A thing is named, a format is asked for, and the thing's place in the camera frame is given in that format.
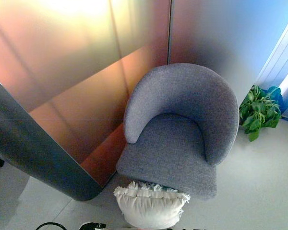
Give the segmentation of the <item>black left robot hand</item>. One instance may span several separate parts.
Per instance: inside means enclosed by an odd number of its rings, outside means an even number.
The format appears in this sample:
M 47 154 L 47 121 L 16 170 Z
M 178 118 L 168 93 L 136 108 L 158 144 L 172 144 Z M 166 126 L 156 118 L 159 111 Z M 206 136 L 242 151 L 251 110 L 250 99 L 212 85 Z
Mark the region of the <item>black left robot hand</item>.
M 104 223 L 86 222 L 80 226 L 79 230 L 103 230 L 105 228 L 106 224 Z

